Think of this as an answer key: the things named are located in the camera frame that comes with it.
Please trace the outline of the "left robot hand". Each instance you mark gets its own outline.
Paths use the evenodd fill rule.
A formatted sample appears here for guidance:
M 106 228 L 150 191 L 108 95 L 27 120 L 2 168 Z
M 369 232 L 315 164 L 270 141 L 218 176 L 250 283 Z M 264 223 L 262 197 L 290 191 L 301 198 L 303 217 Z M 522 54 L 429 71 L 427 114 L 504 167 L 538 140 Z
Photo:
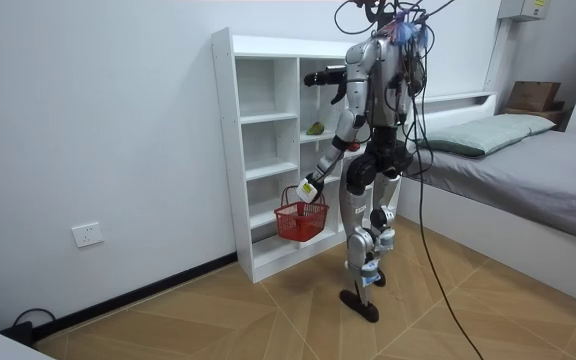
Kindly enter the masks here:
M 315 178 L 314 173 L 308 174 L 296 187 L 298 198 L 306 203 L 313 203 L 322 195 L 324 183 Z

